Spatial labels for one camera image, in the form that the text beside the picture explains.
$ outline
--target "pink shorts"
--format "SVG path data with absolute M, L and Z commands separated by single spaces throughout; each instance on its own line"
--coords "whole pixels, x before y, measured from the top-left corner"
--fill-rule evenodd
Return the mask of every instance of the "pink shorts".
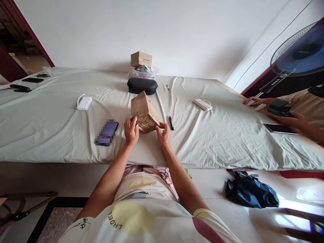
M 164 180 L 164 182 L 168 185 L 175 197 L 179 198 L 172 183 L 169 168 L 150 165 L 127 165 L 123 177 L 137 172 L 145 172 L 147 174 L 156 174 L 160 176 L 162 180 Z

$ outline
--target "fan stand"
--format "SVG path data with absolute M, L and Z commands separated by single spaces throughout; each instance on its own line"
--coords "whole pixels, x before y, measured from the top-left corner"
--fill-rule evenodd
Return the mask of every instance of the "fan stand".
M 274 79 L 272 79 L 268 84 L 263 86 L 261 89 L 259 89 L 260 93 L 256 95 L 256 97 L 260 97 L 264 93 L 269 93 L 275 86 L 277 86 L 282 80 L 284 80 L 286 77 L 290 76 L 294 71 L 287 74 L 285 70 L 282 70 L 281 73 L 279 73 Z

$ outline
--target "fan grille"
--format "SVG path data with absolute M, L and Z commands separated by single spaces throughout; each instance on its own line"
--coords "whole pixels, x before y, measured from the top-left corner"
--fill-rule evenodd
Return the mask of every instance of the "fan grille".
M 283 74 L 282 70 L 278 69 L 276 66 L 276 61 L 277 59 L 283 54 L 285 53 L 296 41 L 298 41 L 303 35 L 305 35 L 317 22 L 303 28 L 302 30 L 298 31 L 296 34 L 294 34 L 293 36 L 291 36 L 288 40 L 286 40 L 277 50 L 276 52 L 273 54 L 272 58 L 271 58 L 271 62 L 270 62 L 270 66 L 273 72 L 277 73 L 277 74 Z M 313 71 L 309 71 L 309 72 L 304 72 L 304 73 L 291 73 L 289 74 L 289 76 L 302 76 L 302 75 L 307 75 L 307 74 L 311 74 L 311 73 L 317 73 L 317 72 L 321 72 L 324 71 L 324 67 L 320 68 L 320 69 L 315 69 Z

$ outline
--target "rug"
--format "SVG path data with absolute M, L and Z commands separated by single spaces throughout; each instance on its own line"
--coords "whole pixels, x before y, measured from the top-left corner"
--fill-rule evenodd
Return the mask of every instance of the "rug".
M 57 243 L 87 200 L 87 197 L 57 197 L 49 202 L 27 243 Z

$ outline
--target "printed cardboard box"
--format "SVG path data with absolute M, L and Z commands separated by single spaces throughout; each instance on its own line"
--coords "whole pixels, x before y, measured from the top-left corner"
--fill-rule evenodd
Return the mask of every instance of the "printed cardboard box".
M 131 55 L 131 66 L 137 68 L 139 66 L 146 65 L 149 68 L 152 67 L 152 56 L 144 52 L 136 52 Z
M 145 91 L 132 99 L 131 114 L 133 117 L 138 116 L 138 128 L 144 133 L 155 130 L 156 125 L 160 127 L 156 109 Z

